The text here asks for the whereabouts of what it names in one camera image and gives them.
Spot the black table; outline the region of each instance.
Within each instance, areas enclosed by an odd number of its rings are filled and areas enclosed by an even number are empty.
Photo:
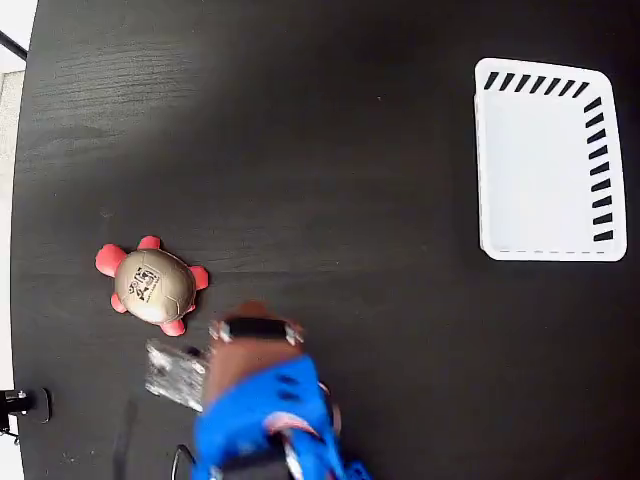
[[[640,7],[628,2],[40,2],[12,237],[25,478],[168,478],[193,415],[140,392],[159,330],[93,266],[146,234],[213,286],[174,345],[260,298],[308,330],[377,479],[638,478]],[[605,72],[629,251],[500,263],[478,248],[473,68],[486,56]]]

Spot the white basket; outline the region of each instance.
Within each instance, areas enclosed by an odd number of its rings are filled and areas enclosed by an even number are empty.
[[[627,249],[609,79],[485,58],[475,69],[480,244],[496,260],[616,261]]]

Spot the white floor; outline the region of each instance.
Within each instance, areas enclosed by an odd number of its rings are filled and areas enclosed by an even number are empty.
[[[24,72],[0,73],[0,390],[13,389],[9,258],[13,165],[23,79]],[[17,432],[15,421],[12,430]],[[0,465],[3,479],[24,478],[20,447],[13,444],[11,437],[0,437]]]
[[[0,30],[29,49],[38,0],[0,0]],[[10,239],[13,165],[25,62],[0,46],[0,390],[13,389],[10,323]],[[15,418],[11,429],[17,433]],[[20,447],[0,436],[3,480],[24,480]]]
[[[0,30],[29,49],[38,0],[0,0]],[[0,74],[24,70],[24,61],[0,47]]]

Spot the beige turtle shell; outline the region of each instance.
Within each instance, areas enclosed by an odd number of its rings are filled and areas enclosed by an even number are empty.
[[[160,325],[181,318],[193,304],[196,281],[181,260],[159,249],[136,250],[122,261],[115,291],[136,317]]]

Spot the stuffed turtle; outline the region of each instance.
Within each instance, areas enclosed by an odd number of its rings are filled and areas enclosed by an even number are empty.
[[[96,255],[96,268],[115,279],[115,311],[129,311],[172,337],[184,333],[182,317],[195,308],[196,291],[209,285],[203,267],[188,267],[160,250],[160,239],[153,236],[128,255],[117,245],[105,245]]]

